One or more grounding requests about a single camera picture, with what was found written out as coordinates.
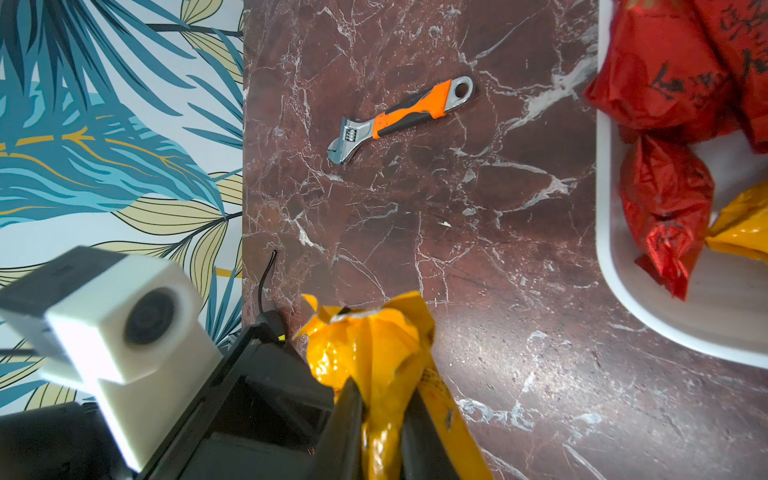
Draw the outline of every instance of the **white tray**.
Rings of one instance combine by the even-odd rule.
[[[600,67],[611,38],[613,3],[600,1]],[[597,130],[595,230],[608,286],[633,315],[668,339],[721,359],[768,368],[768,265],[704,247],[687,302],[671,298],[634,263],[640,251],[624,220],[618,191],[619,168],[628,146],[602,112]],[[741,132],[697,144],[693,150],[715,180],[713,212],[741,191],[768,180],[768,155],[753,154]]]

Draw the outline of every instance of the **red candy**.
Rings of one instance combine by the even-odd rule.
[[[678,127],[671,134],[680,141],[711,138],[721,133],[721,111],[733,94],[730,73],[687,0],[651,3],[616,4],[605,63],[584,94],[636,131]]]
[[[635,263],[685,300],[712,210],[714,181],[688,147],[644,135],[621,166],[621,201],[643,256]]]
[[[694,0],[693,4],[742,91],[747,135],[753,144],[768,142],[768,2]],[[765,145],[758,150],[765,150]]]

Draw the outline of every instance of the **yellow candy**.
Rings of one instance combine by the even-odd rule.
[[[723,208],[707,245],[718,252],[768,262],[768,183],[743,192]]]
[[[402,464],[400,432],[406,407],[418,388],[454,469],[463,480],[490,480],[491,472],[429,352],[435,321],[419,292],[397,296],[380,310],[321,306],[304,299],[316,315],[306,334],[306,359],[318,382],[336,398],[352,376],[365,402],[362,464],[368,480],[396,480]]]

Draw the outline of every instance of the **wrench jaw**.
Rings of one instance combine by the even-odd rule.
[[[342,119],[339,138],[328,146],[328,159],[334,164],[346,164],[360,144],[373,136],[373,120],[366,122]]]

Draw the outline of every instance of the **tropical leaf wallpaper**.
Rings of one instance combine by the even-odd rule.
[[[179,263],[242,320],[241,0],[0,2],[0,287],[76,245]],[[0,321],[0,347],[31,346]],[[0,415],[89,394],[0,357]]]

